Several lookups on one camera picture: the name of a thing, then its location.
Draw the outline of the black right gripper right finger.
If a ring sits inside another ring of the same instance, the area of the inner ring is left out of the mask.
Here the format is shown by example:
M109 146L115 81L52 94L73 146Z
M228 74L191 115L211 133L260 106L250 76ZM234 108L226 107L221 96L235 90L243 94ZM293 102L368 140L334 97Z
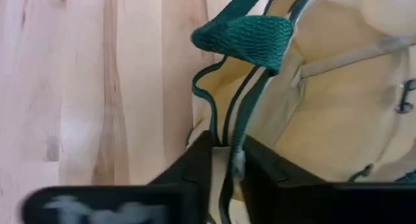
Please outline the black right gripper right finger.
M252 137L242 193L251 223L414 223L409 182L327 182Z

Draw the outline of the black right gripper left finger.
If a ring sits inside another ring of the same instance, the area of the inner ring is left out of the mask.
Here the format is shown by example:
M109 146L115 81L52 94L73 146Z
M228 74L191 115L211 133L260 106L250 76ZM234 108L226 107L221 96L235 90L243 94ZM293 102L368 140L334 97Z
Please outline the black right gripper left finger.
M28 195L24 224L206 223L212 177L211 133L202 132L146 185L53 186Z

